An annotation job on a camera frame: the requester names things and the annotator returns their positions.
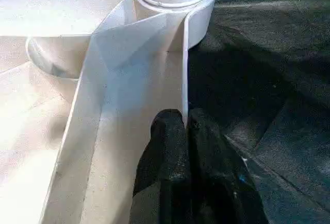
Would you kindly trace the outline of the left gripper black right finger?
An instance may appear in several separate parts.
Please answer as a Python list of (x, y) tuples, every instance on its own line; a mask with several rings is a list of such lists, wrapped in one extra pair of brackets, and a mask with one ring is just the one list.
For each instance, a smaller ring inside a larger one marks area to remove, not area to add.
[(189, 113), (193, 214), (197, 223), (268, 223), (242, 156), (202, 109)]

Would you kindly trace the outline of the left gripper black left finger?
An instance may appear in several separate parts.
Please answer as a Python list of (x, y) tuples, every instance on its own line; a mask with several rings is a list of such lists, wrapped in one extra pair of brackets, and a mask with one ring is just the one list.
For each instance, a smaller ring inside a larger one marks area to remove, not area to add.
[(160, 111), (136, 169), (133, 223), (192, 223), (191, 171), (182, 114)]

